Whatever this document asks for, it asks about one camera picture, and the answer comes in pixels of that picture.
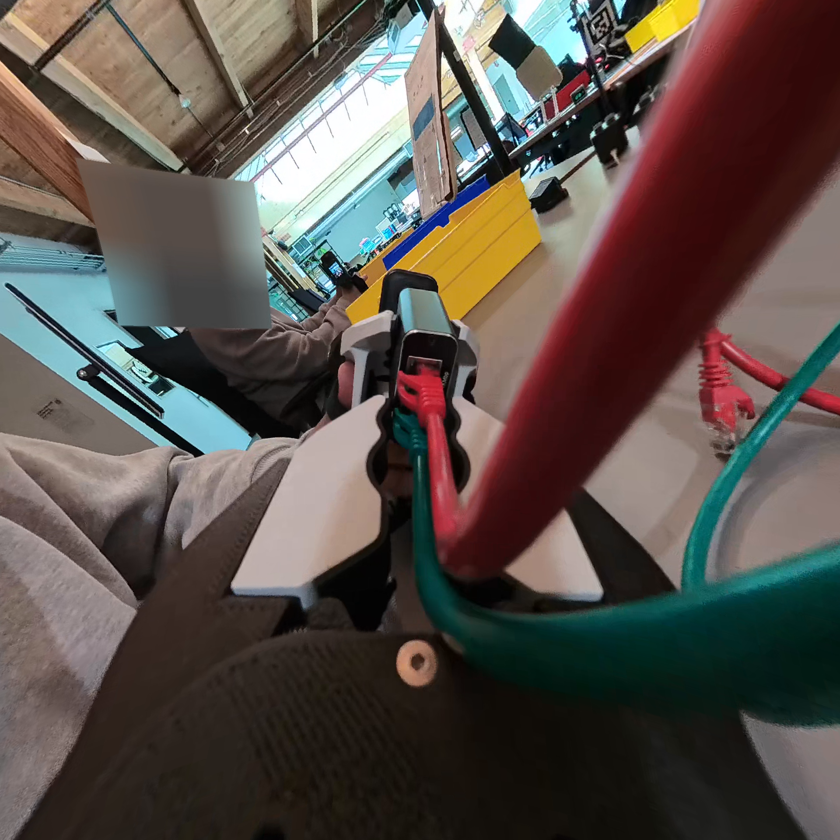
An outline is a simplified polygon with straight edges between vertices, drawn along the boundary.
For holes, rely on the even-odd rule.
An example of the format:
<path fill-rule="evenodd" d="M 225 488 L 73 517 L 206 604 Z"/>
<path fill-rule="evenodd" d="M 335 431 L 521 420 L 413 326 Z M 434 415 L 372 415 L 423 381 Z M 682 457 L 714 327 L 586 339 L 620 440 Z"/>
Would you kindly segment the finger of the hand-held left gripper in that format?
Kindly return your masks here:
<path fill-rule="evenodd" d="M 352 324 L 342 336 L 342 357 L 353 364 L 352 408 L 375 395 L 391 394 L 393 329 L 396 315 L 379 312 Z"/>
<path fill-rule="evenodd" d="M 477 333 L 462 321 L 454 320 L 453 327 L 458 339 L 453 397 L 460 396 L 473 403 L 480 362 L 480 342 Z"/>

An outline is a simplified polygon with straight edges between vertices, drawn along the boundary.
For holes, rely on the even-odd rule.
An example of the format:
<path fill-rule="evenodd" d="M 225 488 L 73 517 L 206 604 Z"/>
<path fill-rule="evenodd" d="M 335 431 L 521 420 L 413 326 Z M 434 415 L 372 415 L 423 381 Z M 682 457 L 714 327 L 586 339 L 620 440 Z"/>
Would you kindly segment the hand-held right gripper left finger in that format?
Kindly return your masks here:
<path fill-rule="evenodd" d="M 231 580 L 237 596 L 311 607 L 323 587 L 380 548 L 387 505 L 373 459 L 385 446 L 386 397 L 374 395 L 296 450 Z"/>

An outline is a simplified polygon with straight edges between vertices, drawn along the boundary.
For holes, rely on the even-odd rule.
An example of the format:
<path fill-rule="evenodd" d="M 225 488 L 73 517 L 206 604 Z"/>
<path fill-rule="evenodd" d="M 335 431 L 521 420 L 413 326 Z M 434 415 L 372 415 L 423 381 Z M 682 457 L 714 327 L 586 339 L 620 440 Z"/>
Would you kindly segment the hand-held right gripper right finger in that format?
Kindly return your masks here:
<path fill-rule="evenodd" d="M 454 399 L 453 408 L 459 419 L 455 441 L 469 465 L 458 497 L 467 503 L 505 425 L 466 399 Z M 557 515 L 504 572 L 537 594 L 577 602 L 598 602 L 603 597 L 602 585 L 567 511 Z"/>

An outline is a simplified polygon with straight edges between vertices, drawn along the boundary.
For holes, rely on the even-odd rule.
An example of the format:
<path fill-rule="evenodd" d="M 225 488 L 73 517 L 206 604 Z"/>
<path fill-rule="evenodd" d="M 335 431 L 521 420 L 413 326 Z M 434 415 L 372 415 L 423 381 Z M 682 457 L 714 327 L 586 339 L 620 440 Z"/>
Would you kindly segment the black ethernet adapter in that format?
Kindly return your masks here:
<path fill-rule="evenodd" d="M 449 396 L 456 373 L 459 338 L 444 303 L 434 290 L 404 288 L 397 312 L 390 367 L 391 392 L 396 392 L 400 372 L 420 373 L 426 366 L 440 376 L 444 396 Z"/>

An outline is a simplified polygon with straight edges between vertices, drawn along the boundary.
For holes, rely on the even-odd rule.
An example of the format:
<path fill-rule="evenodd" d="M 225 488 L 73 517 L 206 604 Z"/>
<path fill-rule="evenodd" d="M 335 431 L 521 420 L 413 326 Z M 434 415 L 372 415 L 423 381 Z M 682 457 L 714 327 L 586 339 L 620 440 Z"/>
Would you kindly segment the person's left forearm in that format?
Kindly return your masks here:
<path fill-rule="evenodd" d="M 2 433 L 2 520 L 134 606 L 246 489 L 283 476 L 300 445 L 275 437 L 198 457 L 174 447 L 104 455 Z"/>

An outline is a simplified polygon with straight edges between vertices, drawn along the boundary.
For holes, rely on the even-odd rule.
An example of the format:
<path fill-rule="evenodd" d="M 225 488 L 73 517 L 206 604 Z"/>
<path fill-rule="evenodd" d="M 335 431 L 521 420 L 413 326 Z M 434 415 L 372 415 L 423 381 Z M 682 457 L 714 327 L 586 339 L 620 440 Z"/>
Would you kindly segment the person's left hand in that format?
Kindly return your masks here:
<path fill-rule="evenodd" d="M 331 421 L 346 414 L 353 405 L 354 363 L 346 360 L 341 363 L 335 382 L 324 405 L 323 421 Z"/>

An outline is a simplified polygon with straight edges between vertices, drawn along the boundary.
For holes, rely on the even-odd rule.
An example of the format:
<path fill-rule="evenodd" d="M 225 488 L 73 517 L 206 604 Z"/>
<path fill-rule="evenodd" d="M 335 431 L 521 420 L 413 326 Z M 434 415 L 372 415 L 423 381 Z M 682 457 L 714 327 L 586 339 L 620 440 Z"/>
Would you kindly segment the blue plastic bin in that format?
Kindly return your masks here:
<path fill-rule="evenodd" d="M 528 204 L 519 169 L 515 169 L 513 173 L 500 180 L 491 180 L 488 175 L 482 175 L 477 181 L 459 192 L 456 198 L 435 211 L 429 219 L 420 223 L 419 227 L 387 250 L 382 257 L 384 270 L 397 267 L 405 257 L 422 244 L 429 246 L 436 244 L 484 204 L 488 204 L 495 213 L 510 203 L 513 203 L 515 208 Z"/>

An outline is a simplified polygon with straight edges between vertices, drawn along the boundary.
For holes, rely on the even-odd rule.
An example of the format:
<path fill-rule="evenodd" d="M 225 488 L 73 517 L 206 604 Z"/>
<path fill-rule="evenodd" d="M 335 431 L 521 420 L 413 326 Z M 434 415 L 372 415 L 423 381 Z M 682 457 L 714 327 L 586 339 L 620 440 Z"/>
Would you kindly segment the stacked yellow plastic bins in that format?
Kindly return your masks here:
<path fill-rule="evenodd" d="M 526 206 L 510 203 L 495 213 L 484 204 L 436 244 L 412 251 L 396 268 L 435 278 L 447 314 L 462 319 L 541 244 L 527 198 Z M 352 323 L 379 311 L 381 290 L 382 278 L 349 305 L 346 312 Z"/>

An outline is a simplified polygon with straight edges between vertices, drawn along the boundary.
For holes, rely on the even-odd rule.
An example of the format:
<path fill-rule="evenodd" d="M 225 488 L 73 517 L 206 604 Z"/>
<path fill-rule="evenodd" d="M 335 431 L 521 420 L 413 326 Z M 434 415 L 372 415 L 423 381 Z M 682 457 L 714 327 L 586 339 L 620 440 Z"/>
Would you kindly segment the small black box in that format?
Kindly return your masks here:
<path fill-rule="evenodd" d="M 542 179 L 533 189 L 529 203 L 537 214 L 546 214 L 569 198 L 567 188 L 556 175 Z"/>

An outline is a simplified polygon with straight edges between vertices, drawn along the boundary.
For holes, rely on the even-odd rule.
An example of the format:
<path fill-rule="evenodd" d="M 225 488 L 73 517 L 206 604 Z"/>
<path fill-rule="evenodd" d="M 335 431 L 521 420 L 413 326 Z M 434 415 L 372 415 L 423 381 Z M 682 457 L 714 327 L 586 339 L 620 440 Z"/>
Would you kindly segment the cardboard sheet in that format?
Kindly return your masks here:
<path fill-rule="evenodd" d="M 455 150 L 442 102 L 442 34 L 443 22 L 434 7 L 405 74 L 413 172 L 423 220 L 458 192 Z"/>

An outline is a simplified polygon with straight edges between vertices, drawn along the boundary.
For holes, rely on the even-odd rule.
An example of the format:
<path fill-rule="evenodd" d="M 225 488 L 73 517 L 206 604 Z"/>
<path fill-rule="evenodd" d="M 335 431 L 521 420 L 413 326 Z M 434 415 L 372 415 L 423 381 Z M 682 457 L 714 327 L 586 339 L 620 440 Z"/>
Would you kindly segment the black pole with round top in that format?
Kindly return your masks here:
<path fill-rule="evenodd" d="M 431 21 L 433 16 L 440 18 L 440 23 L 438 24 L 438 42 L 441 51 L 447 60 L 448 68 L 453 73 L 454 79 L 457 82 L 462 95 L 465 97 L 469 110 L 472 112 L 481 132 L 489 144 L 492 168 L 496 171 L 497 181 L 501 181 L 513 172 L 514 167 L 510 161 L 508 152 L 499 137 L 496 124 L 493 119 L 491 119 L 487 107 L 480 98 L 474 84 L 473 77 L 469 75 L 463 60 L 457 51 L 455 42 L 443 23 L 443 13 L 438 11 L 438 6 L 435 1 L 424 2 L 424 15 L 428 21 Z"/>

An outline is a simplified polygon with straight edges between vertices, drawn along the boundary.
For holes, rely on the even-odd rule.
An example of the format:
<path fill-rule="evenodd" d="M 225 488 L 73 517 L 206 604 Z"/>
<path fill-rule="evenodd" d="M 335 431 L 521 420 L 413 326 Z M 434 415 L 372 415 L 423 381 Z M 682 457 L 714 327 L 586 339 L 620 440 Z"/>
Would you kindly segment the black charger dock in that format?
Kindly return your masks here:
<path fill-rule="evenodd" d="M 627 134 L 618 112 L 609 112 L 590 134 L 596 158 L 606 170 L 617 166 L 628 149 Z"/>

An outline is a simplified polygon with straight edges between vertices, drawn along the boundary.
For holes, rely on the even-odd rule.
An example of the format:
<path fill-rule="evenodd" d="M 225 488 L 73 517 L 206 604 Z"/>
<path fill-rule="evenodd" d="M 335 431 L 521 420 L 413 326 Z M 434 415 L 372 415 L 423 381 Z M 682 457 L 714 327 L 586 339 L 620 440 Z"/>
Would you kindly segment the red plastic bin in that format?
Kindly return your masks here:
<path fill-rule="evenodd" d="M 591 76 L 583 69 L 575 77 L 564 83 L 561 88 L 552 87 L 542 98 L 540 109 L 542 119 L 547 122 L 562 111 L 579 102 L 585 96 L 591 83 Z"/>

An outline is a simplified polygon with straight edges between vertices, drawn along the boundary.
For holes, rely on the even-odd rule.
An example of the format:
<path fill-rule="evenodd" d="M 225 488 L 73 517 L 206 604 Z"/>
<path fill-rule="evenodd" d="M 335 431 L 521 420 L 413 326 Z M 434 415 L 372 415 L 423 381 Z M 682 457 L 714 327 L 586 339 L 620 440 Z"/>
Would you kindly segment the grey zip hoodie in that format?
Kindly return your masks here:
<path fill-rule="evenodd" d="M 97 550 L 76 559 L 2 518 L 1 835 L 15 838 L 75 746 L 137 610 Z"/>

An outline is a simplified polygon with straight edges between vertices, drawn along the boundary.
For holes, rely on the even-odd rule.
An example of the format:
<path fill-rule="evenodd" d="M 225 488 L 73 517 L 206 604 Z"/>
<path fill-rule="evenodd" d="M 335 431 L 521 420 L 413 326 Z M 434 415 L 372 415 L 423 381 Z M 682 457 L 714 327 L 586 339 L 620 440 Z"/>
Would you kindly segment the small yellow plastic bin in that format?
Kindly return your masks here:
<path fill-rule="evenodd" d="M 667 1 L 658 5 L 625 34 L 632 54 L 649 44 L 661 44 L 691 25 L 700 11 L 700 1 Z"/>

